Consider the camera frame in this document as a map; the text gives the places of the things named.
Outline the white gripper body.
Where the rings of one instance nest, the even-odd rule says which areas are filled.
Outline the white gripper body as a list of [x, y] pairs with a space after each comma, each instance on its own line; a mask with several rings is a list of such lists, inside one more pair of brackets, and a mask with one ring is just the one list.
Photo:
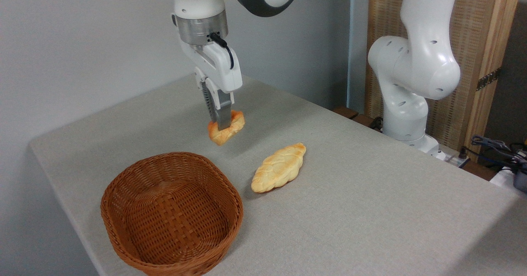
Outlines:
[[183, 53], [194, 62], [223, 92], [233, 92], [243, 85], [240, 64], [235, 51], [229, 53], [216, 43], [203, 46], [180, 41]]

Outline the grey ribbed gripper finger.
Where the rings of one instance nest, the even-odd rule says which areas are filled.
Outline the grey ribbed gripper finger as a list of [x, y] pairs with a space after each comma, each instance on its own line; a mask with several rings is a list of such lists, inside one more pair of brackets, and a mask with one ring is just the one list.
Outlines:
[[211, 94], [209, 88], [206, 86], [207, 76], [198, 67], [195, 67], [195, 77], [198, 88], [203, 94], [207, 109], [211, 112]]
[[233, 96], [217, 88], [209, 78], [206, 79], [206, 104], [210, 118], [217, 124], [218, 130], [225, 130], [231, 126]]

